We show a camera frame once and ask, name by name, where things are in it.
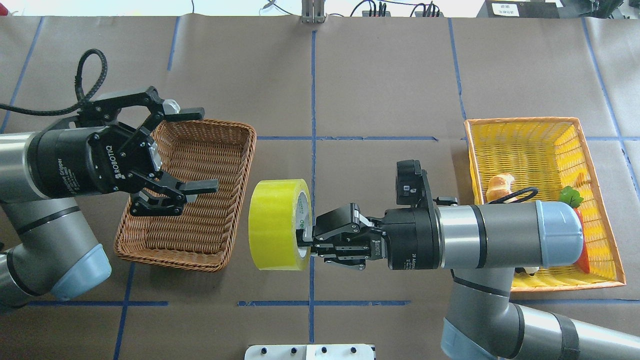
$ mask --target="robotiq logo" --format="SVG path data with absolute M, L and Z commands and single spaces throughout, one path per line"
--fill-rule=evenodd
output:
M 109 161 L 111 162 L 111 168 L 113 168 L 113 175 L 116 179 L 124 179 L 124 175 L 120 173 L 120 167 L 116 161 L 116 156 L 113 154 L 113 147 L 111 145 L 107 145 L 105 149 L 107 150 L 107 156 L 109 156 Z

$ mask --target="light blue end cap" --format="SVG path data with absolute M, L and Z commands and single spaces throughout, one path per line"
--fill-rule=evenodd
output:
M 53 286 L 51 293 L 60 301 L 82 295 L 111 275 L 109 259 L 102 244 L 94 246 Z
M 582 252 L 582 225 L 571 206 L 558 201 L 536 201 L 542 266 L 571 265 Z
M 480 345 L 466 337 L 460 330 L 445 319 L 442 329 L 442 341 L 440 347 L 452 360 L 496 360 L 497 357 L 489 354 Z

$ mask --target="blue tape line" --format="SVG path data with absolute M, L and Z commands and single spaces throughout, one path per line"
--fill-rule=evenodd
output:
M 15 88 L 13 89 L 13 95 L 11 96 L 11 101 L 9 102 L 9 105 L 13 106 L 13 104 L 15 104 L 15 99 L 18 97 L 18 91 L 20 90 L 20 85 L 22 84 L 24 73 L 27 72 L 27 66 L 29 65 L 29 60 L 31 59 L 31 55 L 33 54 L 33 49 L 36 47 L 36 43 L 38 42 L 38 37 L 40 36 L 40 30 L 42 29 L 43 23 L 44 23 L 44 17 L 41 17 L 40 22 L 38 23 L 38 27 L 36 28 L 36 33 L 33 35 L 33 40 L 31 41 L 31 47 L 29 48 L 27 57 L 24 59 L 24 63 L 22 64 L 22 70 L 20 71 L 18 82 L 15 84 Z M 0 134 L 4 134 L 4 129 L 6 128 L 6 125 L 9 123 L 10 114 L 11 114 L 10 111 L 7 111 L 4 114 L 4 120 L 2 121 L 2 126 L 0 126 Z
M 173 65 L 173 53 L 175 52 L 175 43 L 176 39 L 178 39 L 178 26 L 180 24 L 180 17 L 177 16 L 175 18 L 175 27 L 173 28 L 173 40 L 171 41 L 171 52 L 169 52 L 169 62 L 166 65 L 166 70 L 171 71 L 171 66 Z
M 410 300 L 322 300 L 316 301 L 316 306 L 405 306 L 411 304 Z
M 316 306 L 405 306 L 411 300 L 315 300 Z M 238 306 L 308 306 L 306 300 L 239 301 Z
M 449 37 L 451 38 L 451 52 L 453 53 L 453 67 L 456 69 L 456 81 L 458 82 L 458 98 L 460 99 L 460 111 L 462 112 L 462 118 L 467 119 L 467 112 L 465 111 L 465 105 L 462 102 L 462 80 L 460 79 L 460 68 L 458 67 L 458 53 L 456 52 L 456 40 L 453 36 L 453 21 L 451 18 L 447 18 L 449 21 Z
M 311 141 L 379 141 L 379 140 L 399 140 L 399 141 L 440 141 L 435 136 L 258 136 L 258 140 L 311 140 Z
M 317 30 L 311 32 L 311 218 L 315 221 L 316 210 L 316 35 Z M 314 300 L 316 288 L 316 262 L 309 264 L 309 343 L 316 342 Z
M 130 301 L 127 306 L 129 307 L 131 306 L 166 307 L 166 306 L 169 306 L 169 302 L 168 301 Z
M 32 301 L 28 306 L 123 306 L 122 301 L 99 301 L 99 300 L 37 300 Z M 129 306 L 169 306 L 168 301 L 132 301 Z
M 638 186 L 636 173 L 634 172 L 634 167 L 633 165 L 631 165 L 631 161 L 629 160 L 629 152 L 627 151 L 627 146 L 625 145 L 625 141 L 622 137 L 622 133 L 620 132 L 620 126 L 618 125 L 618 118 L 616 118 L 616 113 L 613 111 L 613 107 L 611 106 L 611 100 L 609 98 L 607 87 L 604 85 L 604 80 L 602 80 L 600 67 L 598 66 L 598 61 L 596 60 L 596 55 L 593 52 L 593 46 L 591 45 L 591 37 L 589 36 L 589 29 L 587 29 L 587 22 L 583 17 L 581 18 L 581 20 L 582 20 L 582 30 L 584 30 L 584 37 L 587 40 L 587 48 L 589 49 L 589 55 L 591 56 L 593 67 L 596 70 L 596 75 L 598 76 L 598 82 L 600 83 L 600 88 L 602 89 L 605 102 L 607 103 L 607 108 L 609 109 L 609 115 L 613 120 L 613 127 L 616 130 L 616 136 L 618 137 L 618 141 L 620 142 L 620 147 L 622 148 L 622 151 L 624 153 L 623 155 L 625 157 L 625 162 L 627 163 L 627 169 L 629 171 L 629 174 L 631 175 L 631 181 L 634 184 L 634 188 L 636 189 L 636 196 L 638 200 L 640 200 L 640 186 Z
M 118 328 L 118 337 L 116 339 L 116 349 L 113 352 L 113 360 L 120 357 L 120 345 L 122 344 L 122 335 L 124 334 L 124 324 L 127 320 L 127 308 L 129 307 L 129 295 L 131 295 L 131 285 L 133 284 L 133 274 L 136 265 L 131 263 L 129 266 L 129 278 L 127 279 L 127 289 L 124 292 L 124 300 L 122 301 L 122 314 L 120 315 L 120 326 Z
M 258 140 L 313 140 L 311 136 L 258 136 Z
M 320 141 L 330 140 L 362 140 L 362 141 L 378 141 L 378 140 L 424 140 L 439 141 L 435 136 L 318 136 Z
M 532 300 L 512 300 L 519 305 L 561 305 L 561 304 L 584 304 L 584 305 L 640 305 L 640 300 L 632 299 L 532 299 Z
M 239 301 L 238 306 L 309 306 L 306 300 Z

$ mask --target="yellow wicker basket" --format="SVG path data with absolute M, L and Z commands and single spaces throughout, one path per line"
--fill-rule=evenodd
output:
M 512 291 L 561 291 L 626 284 L 618 247 L 604 208 L 600 185 L 580 122 L 569 117 L 475 119 L 465 122 L 476 204 L 484 204 L 489 180 L 513 174 L 514 189 L 536 186 L 538 200 L 558 200 L 573 186 L 584 198 L 580 210 L 590 274 L 577 266 L 516 274 Z

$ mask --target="brown wicker basket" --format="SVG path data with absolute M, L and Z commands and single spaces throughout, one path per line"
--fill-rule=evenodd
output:
M 181 181 L 218 179 L 217 193 L 198 195 L 178 217 L 133 217 L 128 209 L 114 250 L 122 259 L 185 270 L 224 268 L 236 230 L 255 151 L 255 130 L 220 120 L 163 122 L 152 133 L 163 170 Z

